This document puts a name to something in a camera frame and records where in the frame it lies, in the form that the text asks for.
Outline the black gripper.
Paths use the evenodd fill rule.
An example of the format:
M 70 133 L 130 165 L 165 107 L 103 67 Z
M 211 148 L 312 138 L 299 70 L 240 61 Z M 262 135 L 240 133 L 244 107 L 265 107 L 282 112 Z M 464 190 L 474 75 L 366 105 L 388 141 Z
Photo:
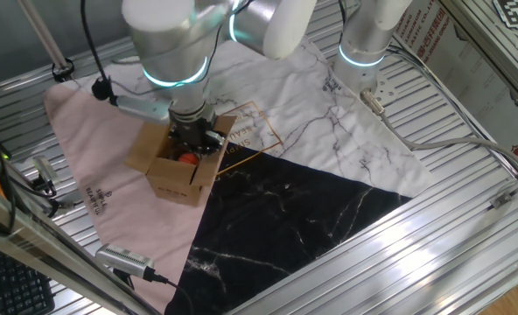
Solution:
M 224 146 L 225 135 L 214 130 L 216 114 L 212 106 L 202 104 L 197 111 L 188 114 L 170 109 L 169 114 L 172 156 L 195 151 L 218 151 Z

